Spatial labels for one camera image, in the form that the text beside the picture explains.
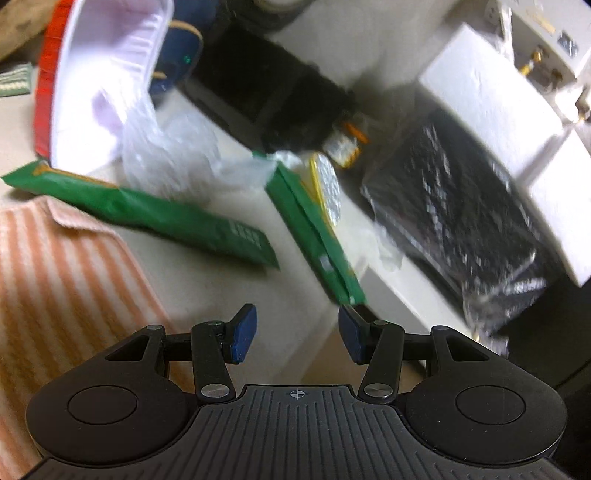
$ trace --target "striped towel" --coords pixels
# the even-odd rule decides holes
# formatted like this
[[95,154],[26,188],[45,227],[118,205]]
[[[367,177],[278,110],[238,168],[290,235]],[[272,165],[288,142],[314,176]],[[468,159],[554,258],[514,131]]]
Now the striped towel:
[[[0,479],[39,460],[25,425],[45,383],[149,323],[174,332],[123,240],[50,197],[0,211]],[[177,366],[173,378],[193,387]]]

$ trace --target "green wrapper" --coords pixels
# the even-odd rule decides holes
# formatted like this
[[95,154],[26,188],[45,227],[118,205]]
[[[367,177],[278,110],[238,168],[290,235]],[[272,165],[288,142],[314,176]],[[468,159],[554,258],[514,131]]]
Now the green wrapper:
[[340,305],[364,303],[355,272],[299,176],[279,164],[267,194],[326,291]]
[[152,230],[191,247],[279,267],[263,232],[196,206],[54,170],[43,160],[29,163],[2,179],[11,187],[51,195],[75,205],[105,222]]

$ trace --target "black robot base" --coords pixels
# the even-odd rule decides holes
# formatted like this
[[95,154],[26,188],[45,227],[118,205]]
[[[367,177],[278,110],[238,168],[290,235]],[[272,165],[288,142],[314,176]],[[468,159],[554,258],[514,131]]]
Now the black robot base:
[[[27,425],[44,459],[28,480],[567,479],[549,460],[566,425],[558,394],[444,326],[409,335],[343,307],[347,385],[248,385],[241,363],[256,309],[166,335],[149,325],[43,387]],[[397,394],[403,360],[428,377]],[[195,393],[168,380],[192,361]]]

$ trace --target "metal screw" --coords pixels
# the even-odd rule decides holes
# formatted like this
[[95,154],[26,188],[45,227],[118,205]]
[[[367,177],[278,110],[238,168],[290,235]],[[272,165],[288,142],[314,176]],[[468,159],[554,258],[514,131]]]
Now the metal screw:
[[384,383],[370,383],[369,385],[365,386],[363,391],[366,395],[369,395],[373,398],[388,398],[394,393],[392,387]]
[[201,395],[209,398],[223,398],[230,393],[230,388],[221,383],[210,383],[201,389]]
[[207,324],[213,328],[215,335],[218,337],[223,336],[226,331],[226,324],[221,320],[211,320]]

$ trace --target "clear plastic wrap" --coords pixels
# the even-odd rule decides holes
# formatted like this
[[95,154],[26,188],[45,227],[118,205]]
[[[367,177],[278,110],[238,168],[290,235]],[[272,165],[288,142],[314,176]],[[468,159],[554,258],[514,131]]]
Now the clear plastic wrap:
[[486,341],[541,295],[560,263],[509,177],[451,117],[437,110],[417,125],[382,149],[362,191],[376,221],[443,277]]
[[222,158],[211,120],[193,106],[160,125],[148,92],[131,81],[108,83],[103,97],[116,113],[125,176],[136,190],[206,205],[218,192],[263,189],[273,176],[276,165],[266,158]]
[[335,169],[326,155],[312,153],[308,159],[312,189],[318,198],[322,214],[329,224],[340,220],[340,185]]

